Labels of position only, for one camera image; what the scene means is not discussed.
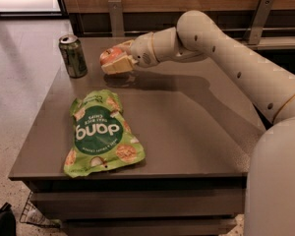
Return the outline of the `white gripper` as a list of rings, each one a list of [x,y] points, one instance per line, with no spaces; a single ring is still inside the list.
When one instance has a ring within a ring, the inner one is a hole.
[[[107,75],[127,73],[134,70],[137,64],[140,67],[148,68],[156,66],[158,61],[152,47],[153,33],[149,32],[138,36],[135,40],[130,39],[116,45],[123,52],[131,55],[124,55],[108,59],[102,66],[102,71]]]

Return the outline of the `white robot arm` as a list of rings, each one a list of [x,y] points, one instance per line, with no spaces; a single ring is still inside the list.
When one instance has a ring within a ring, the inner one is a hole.
[[[99,61],[113,75],[207,57],[272,124],[250,159],[244,236],[295,236],[295,75],[223,33],[200,11],[184,13],[174,28],[110,47]]]

